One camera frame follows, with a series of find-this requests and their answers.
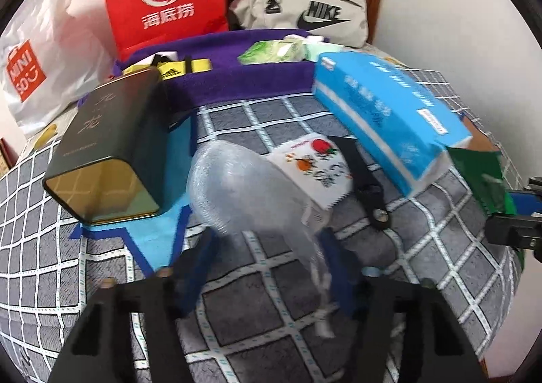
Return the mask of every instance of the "box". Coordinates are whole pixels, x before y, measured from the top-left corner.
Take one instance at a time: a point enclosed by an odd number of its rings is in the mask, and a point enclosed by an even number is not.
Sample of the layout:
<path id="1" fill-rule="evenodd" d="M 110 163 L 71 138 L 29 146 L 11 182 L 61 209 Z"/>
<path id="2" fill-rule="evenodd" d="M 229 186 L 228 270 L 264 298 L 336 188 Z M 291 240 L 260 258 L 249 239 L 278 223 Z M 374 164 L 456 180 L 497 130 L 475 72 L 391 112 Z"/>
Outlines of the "box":
<path id="1" fill-rule="evenodd" d="M 97 87 L 56 147 L 44 189 L 89 225 L 160 213 L 169 119 L 155 67 Z"/>
<path id="2" fill-rule="evenodd" d="M 360 141 L 405 196 L 443 175 L 445 147 L 466 147 L 471 134 L 424 86 L 376 56 L 323 54 L 314 96 Z"/>

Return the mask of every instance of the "black strap with button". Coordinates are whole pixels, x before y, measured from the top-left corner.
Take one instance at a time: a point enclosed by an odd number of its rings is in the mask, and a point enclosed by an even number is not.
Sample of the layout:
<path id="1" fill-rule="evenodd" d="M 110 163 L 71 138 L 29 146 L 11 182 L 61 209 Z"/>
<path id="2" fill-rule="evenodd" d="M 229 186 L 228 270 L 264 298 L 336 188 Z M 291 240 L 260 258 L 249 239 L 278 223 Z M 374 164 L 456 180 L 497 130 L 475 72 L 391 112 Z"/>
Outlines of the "black strap with button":
<path id="1" fill-rule="evenodd" d="M 331 135 L 328 138 L 337 145 L 350 169 L 354 195 L 365 209 L 369 223 L 378 230 L 388 229 L 391 225 L 391 216 L 386 209 L 384 189 L 359 153 L 356 147 L 357 140 Z"/>

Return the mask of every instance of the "black tin box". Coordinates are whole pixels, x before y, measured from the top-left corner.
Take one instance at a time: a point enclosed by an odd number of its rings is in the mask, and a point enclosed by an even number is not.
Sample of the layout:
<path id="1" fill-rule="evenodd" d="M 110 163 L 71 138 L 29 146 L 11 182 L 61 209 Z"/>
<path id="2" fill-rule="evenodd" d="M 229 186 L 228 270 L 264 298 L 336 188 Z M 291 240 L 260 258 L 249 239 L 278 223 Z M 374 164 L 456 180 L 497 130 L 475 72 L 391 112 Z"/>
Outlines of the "black tin box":
<path id="1" fill-rule="evenodd" d="M 169 116 L 155 67 L 97 87 L 56 147 L 44 189 L 89 225 L 159 214 Z"/>

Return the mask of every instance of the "blue star-shaped mat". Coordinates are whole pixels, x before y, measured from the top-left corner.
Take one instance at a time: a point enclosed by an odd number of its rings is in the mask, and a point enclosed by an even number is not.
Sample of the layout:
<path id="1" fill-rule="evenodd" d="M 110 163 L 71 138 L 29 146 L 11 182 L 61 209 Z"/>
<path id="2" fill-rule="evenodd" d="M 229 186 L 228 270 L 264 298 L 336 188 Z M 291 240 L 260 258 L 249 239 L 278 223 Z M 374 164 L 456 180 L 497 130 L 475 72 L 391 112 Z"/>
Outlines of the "blue star-shaped mat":
<path id="1" fill-rule="evenodd" d="M 196 152 L 197 112 L 170 129 L 164 175 L 164 210 L 151 218 L 99 226 L 79 223 L 70 239 L 121 237 L 143 274 L 149 276 L 165 265 L 171 265 L 181 254 L 184 231 L 191 213 L 186 193 L 186 179 Z"/>

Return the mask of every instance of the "white plastic bag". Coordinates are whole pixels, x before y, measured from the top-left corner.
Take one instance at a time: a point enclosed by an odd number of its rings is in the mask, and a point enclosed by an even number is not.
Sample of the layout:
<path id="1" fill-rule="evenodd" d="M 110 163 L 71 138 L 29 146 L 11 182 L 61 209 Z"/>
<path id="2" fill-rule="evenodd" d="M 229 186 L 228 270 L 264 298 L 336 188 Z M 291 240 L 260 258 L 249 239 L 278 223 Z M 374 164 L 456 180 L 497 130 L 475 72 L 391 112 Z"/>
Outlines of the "white plastic bag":
<path id="1" fill-rule="evenodd" d="M 0 85 L 27 138 L 109 75 L 112 58 L 71 0 L 25 0 L 0 37 Z"/>

